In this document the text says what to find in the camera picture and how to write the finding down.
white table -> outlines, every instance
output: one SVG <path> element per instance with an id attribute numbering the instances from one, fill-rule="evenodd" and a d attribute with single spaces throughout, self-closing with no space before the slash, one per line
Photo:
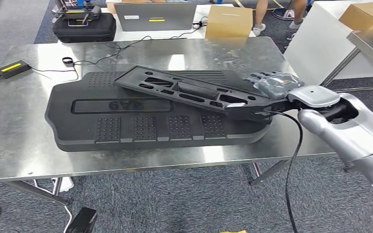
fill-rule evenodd
<path id="1" fill-rule="evenodd" d="M 195 11 L 194 22 L 199 22 L 202 17 L 208 16 L 209 10 L 212 5 L 197 5 L 197 9 Z M 217 6 L 228 6 L 233 7 L 232 4 L 221 4 Z M 108 8 L 101 8 L 103 13 L 109 13 Z M 113 14 L 114 18 L 117 20 L 117 31 L 115 33 L 114 41 L 131 41 L 131 40 L 140 40 L 146 36 L 151 36 L 153 39 L 169 39 L 173 36 L 179 36 L 182 33 L 190 33 L 194 31 L 191 27 L 190 30 L 176 30 L 176 31 L 143 31 L 143 32 L 124 32 L 122 30 L 121 24 L 119 22 L 117 14 Z M 203 27 L 194 33 L 186 34 L 180 38 L 187 38 L 187 39 L 202 39 L 205 38 L 205 31 L 206 27 Z M 255 37 L 255 34 L 251 31 L 249 37 Z"/>
<path id="2" fill-rule="evenodd" d="M 371 1 L 314 2 L 284 53 L 301 79 L 321 84 L 333 78 L 373 77 L 373 61 L 347 39 L 353 30 L 339 22 L 350 4 Z"/>

stainless steel table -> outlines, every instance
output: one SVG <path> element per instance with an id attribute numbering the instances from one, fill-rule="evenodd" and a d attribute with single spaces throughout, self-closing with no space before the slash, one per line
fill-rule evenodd
<path id="1" fill-rule="evenodd" d="M 366 57 L 373 61 L 373 30 L 367 32 L 355 31 L 351 32 L 347 39 L 353 43 L 356 47 L 348 54 L 344 60 L 334 69 L 334 71 L 328 75 L 323 81 L 323 86 L 327 86 L 335 78 L 335 76 L 344 69 L 360 52 L 365 54 Z M 362 91 L 362 90 L 373 90 L 373 86 L 370 87 L 359 87 L 359 88 L 347 88 L 342 90 L 336 90 L 337 92 L 343 91 Z"/>
<path id="2" fill-rule="evenodd" d="M 119 44 L 123 47 L 129 43 Z M 2 65 L 24 60 L 40 70 L 67 70 L 61 61 L 63 57 L 95 61 L 116 52 L 102 42 L 22 45 L 12 47 Z M 104 59 L 97 66 L 77 66 L 77 70 L 81 78 L 90 71 L 126 70 L 136 64 L 168 70 L 231 69 L 242 77 L 261 70 L 293 72 L 268 37 L 142 41 L 123 50 L 118 58 Z M 66 201 L 57 197 L 59 180 L 53 193 L 22 180 L 279 161 L 264 174 L 260 174 L 254 164 L 260 176 L 253 182 L 257 183 L 283 167 L 298 140 L 296 125 L 289 119 L 276 116 L 265 137 L 250 145 L 64 152 L 57 148 L 44 113 L 52 87 L 74 80 L 74 72 L 40 73 L 32 70 L 0 80 L 0 182 L 65 205 Z M 318 137 L 305 133 L 300 157 L 332 154 L 332 149 Z"/>

black plastic tray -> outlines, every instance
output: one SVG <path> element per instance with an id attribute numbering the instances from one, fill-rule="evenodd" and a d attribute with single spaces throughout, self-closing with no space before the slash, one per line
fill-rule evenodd
<path id="1" fill-rule="evenodd" d="M 271 99 L 246 90 L 135 66 L 115 80 L 131 90 L 228 115 L 233 106 L 259 107 Z"/>

white sneaker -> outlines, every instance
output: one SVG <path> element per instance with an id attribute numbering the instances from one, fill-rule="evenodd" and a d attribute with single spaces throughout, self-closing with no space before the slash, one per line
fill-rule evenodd
<path id="1" fill-rule="evenodd" d="M 254 32 L 255 36 L 259 36 L 261 32 L 263 32 L 266 29 L 266 27 L 267 26 L 265 24 L 261 24 L 261 28 L 254 26 L 252 31 Z"/>
<path id="2" fill-rule="evenodd" d="M 299 28 L 301 27 L 301 24 L 302 24 L 303 22 L 304 22 L 304 20 L 301 21 L 300 24 L 295 24 L 294 21 L 292 21 L 291 24 L 290 24 L 290 26 L 289 26 L 289 28 L 291 28 L 291 29 L 299 29 Z"/>

laptop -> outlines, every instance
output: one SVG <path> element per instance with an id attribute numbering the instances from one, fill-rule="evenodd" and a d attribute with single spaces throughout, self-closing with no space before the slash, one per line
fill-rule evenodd
<path id="1" fill-rule="evenodd" d="M 191 29 L 197 3 L 118 3 L 114 7 L 125 32 L 169 31 Z"/>

